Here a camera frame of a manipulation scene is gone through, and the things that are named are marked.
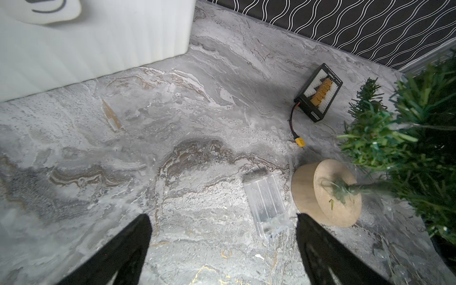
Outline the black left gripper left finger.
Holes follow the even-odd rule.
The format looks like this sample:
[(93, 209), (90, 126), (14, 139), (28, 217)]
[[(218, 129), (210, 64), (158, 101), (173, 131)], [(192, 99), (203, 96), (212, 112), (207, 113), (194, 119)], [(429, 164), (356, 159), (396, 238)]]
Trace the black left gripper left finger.
[(60, 285), (137, 285), (153, 229), (147, 214), (137, 216)]

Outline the small green christmas tree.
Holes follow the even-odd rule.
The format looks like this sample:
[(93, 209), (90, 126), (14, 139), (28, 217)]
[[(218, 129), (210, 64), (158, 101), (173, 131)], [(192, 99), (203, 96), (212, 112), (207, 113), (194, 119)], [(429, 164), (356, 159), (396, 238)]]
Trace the small green christmas tree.
[(348, 167), (326, 159), (299, 167), (292, 195), (300, 212), (328, 226), (350, 227), (364, 194), (407, 201), (430, 236), (456, 241), (456, 59), (428, 65), (397, 82), (384, 105), (368, 78), (351, 102), (353, 121), (338, 136), (352, 163), (377, 176), (359, 183)]

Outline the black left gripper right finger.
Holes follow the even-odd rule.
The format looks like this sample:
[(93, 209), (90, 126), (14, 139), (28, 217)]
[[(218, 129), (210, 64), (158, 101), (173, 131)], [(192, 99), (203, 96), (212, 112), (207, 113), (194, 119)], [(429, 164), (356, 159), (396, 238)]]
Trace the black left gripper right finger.
[(388, 285), (308, 214), (298, 214), (296, 241), (312, 285)]

